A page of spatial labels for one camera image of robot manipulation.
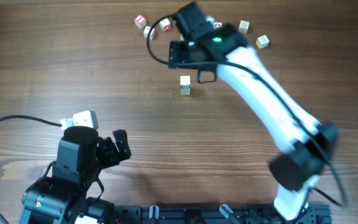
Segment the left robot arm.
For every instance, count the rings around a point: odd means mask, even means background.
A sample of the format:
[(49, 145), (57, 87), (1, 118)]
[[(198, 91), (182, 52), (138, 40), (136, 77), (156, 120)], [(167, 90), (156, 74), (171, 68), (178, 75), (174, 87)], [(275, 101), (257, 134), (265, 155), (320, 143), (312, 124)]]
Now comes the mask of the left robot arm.
[(101, 197), (88, 197), (93, 183), (102, 186), (103, 169), (119, 165), (131, 157), (127, 133), (113, 131), (102, 138), (86, 126), (67, 128), (58, 143), (57, 159), (23, 194), (21, 223), (75, 223), (90, 217), (96, 223), (119, 223), (114, 204)]

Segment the plain wooden base block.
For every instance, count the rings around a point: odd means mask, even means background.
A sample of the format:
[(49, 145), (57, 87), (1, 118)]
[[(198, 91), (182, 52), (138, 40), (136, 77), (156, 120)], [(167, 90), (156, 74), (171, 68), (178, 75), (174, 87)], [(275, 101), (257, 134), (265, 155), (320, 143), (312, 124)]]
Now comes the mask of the plain wooden base block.
[(181, 90), (181, 95), (190, 95), (190, 89)]

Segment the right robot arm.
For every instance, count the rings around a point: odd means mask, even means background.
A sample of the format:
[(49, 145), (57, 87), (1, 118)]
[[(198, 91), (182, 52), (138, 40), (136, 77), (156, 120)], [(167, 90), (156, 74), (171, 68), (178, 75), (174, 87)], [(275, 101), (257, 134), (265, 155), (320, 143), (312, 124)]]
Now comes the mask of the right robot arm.
[(181, 58), (188, 67), (213, 67), (259, 117), (282, 154), (269, 164), (278, 182), (273, 207), (295, 221), (325, 166), (331, 166), (338, 129), (300, 107), (263, 66), (256, 50), (231, 24), (216, 29), (196, 2), (172, 16), (183, 35)]

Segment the wooden block teal side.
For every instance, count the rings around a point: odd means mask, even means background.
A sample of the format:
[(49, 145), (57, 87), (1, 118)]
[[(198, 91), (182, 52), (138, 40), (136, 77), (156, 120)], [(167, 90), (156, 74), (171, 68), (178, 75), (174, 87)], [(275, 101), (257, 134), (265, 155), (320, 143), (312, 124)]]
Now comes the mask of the wooden block teal side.
[(191, 86), (189, 86), (189, 85), (181, 85), (180, 88), (181, 88), (181, 92), (184, 93), (186, 91), (190, 91)]

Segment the wooden block with drawing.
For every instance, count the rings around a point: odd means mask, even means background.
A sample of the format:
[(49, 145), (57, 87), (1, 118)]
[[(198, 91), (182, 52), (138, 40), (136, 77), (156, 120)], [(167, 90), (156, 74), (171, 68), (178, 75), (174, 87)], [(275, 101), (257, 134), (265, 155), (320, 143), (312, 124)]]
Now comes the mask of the wooden block with drawing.
[(190, 76), (181, 76), (180, 77), (180, 86), (182, 88), (188, 88), (191, 85)]

